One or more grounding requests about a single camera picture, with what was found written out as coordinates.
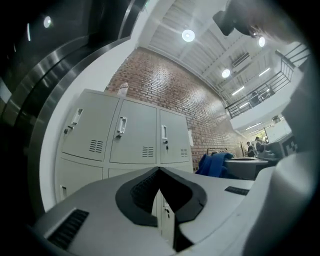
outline brick wall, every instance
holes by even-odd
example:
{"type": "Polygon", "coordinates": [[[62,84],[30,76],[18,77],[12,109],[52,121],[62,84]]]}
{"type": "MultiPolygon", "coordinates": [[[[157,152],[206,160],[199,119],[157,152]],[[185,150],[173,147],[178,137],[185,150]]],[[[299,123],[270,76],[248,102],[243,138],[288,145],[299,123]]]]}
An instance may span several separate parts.
{"type": "Polygon", "coordinates": [[[186,115],[192,130],[193,170],[207,148],[227,148],[241,157],[238,136],[232,129],[220,97],[195,75],[175,62],[138,48],[114,74],[106,90],[117,92],[127,82],[127,97],[186,115]]]}

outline blue jacket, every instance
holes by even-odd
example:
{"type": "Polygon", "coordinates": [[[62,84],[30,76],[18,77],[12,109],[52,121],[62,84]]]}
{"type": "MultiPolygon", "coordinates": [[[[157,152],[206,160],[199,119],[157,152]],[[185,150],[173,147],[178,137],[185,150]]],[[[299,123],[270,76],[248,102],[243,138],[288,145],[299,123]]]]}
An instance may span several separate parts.
{"type": "Polygon", "coordinates": [[[233,157],[230,153],[216,153],[212,156],[204,154],[199,162],[199,169],[196,174],[211,176],[211,177],[224,177],[228,169],[225,167],[225,160],[233,157]]]}

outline ceiling light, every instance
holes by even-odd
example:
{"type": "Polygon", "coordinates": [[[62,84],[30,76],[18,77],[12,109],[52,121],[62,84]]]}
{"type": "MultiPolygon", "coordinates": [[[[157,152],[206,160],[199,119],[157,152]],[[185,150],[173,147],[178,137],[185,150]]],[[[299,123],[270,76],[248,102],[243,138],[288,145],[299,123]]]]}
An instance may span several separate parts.
{"type": "Polygon", "coordinates": [[[268,72],[269,70],[270,70],[270,67],[268,67],[265,71],[263,71],[263,72],[259,75],[259,77],[261,77],[264,73],[268,72]]]}
{"type": "Polygon", "coordinates": [[[253,134],[253,133],[257,132],[257,131],[260,131],[260,130],[258,129],[258,130],[252,131],[249,134],[253,134]]]}
{"type": "Polygon", "coordinates": [[[249,104],[249,102],[244,103],[242,106],[239,107],[239,109],[242,109],[244,106],[246,106],[246,105],[248,105],[248,104],[249,104]]]}
{"type": "Polygon", "coordinates": [[[234,96],[235,94],[237,94],[238,92],[240,92],[241,90],[243,90],[245,87],[242,86],[240,89],[236,90],[234,93],[232,93],[232,96],[234,96]]]}
{"type": "Polygon", "coordinates": [[[259,46],[264,47],[266,44],[266,39],[262,36],[259,38],[259,46]]]}
{"type": "Polygon", "coordinates": [[[28,36],[28,41],[31,41],[29,23],[26,25],[26,34],[28,36]]]}
{"type": "Polygon", "coordinates": [[[186,42],[192,42],[195,39],[195,33],[190,29],[186,29],[182,32],[182,39],[186,42]]]}
{"type": "Polygon", "coordinates": [[[49,28],[50,24],[51,24],[51,18],[49,16],[45,17],[43,21],[44,27],[47,29],[49,28]]]}
{"type": "Polygon", "coordinates": [[[230,76],[230,70],[229,70],[229,69],[225,69],[225,70],[222,72],[222,77],[223,77],[223,78],[227,78],[228,76],[230,76]]]}
{"type": "Polygon", "coordinates": [[[248,127],[247,129],[245,129],[245,130],[249,130],[249,129],[251,129],[251,128],[255,127],[255,126],[258,126],[258,125],[260,125],[260,124],[262,124],[262,122],[258,122],[258,123],[255,124],[255,125],[249,126],[249,127],[248,127]]]}

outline ceiling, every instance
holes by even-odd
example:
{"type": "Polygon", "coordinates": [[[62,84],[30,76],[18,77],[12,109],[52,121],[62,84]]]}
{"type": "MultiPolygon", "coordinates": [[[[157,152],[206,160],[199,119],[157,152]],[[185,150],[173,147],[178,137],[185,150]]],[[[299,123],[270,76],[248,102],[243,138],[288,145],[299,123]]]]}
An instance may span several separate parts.
{"type": "Polygon", "coordinates": [[[149,25],[142,32],[140,46],[179,63],[202,79],[229,105],[268,80],[279,70],[274,44],[260,47],[257,38],[234,30],[224,36],[212,17],[223,10],[227,0],[162,0],[161,7],[151,14],[149,25]],[[182,32],[193,30],[195,39],[186,42],[182,32]],[[238,66],[233,63],[246,54],[238,66]],[[268,72],[259,76],[267,68],[268,72]],[[222,71],[231,70],[228,78],[222,71]],[[244,89],[232,96],[237,89],[244,89]]]}

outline white locker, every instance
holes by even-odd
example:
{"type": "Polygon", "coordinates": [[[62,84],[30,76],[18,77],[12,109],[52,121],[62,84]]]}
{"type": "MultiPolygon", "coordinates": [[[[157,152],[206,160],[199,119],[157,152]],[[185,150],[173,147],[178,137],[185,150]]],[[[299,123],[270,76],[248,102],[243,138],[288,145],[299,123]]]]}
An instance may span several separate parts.
{"type": "Polygon", "coordinates": [[[190,142],[186,118],[161,109],[159,125],[161,163],[188,162],[190,142]]]}
{"type": "Polygon", "coordinates": [[[103,94],[82,93],[64,127],[68,132],[63,136],[62,152],[80,158],[103,161],[118,101],[116,97],[103,94]]]}
{"type": "Polygon", "coordinates": [[[124,100],[113,136],[110,162],[156,163],[157,109],[124,100]]]}
{"type": "Polygon", "coordinates": [[[56,198],[62,201],[85,185],[102,180],[103,168],[60,158],[57,166],[56,198]]]}

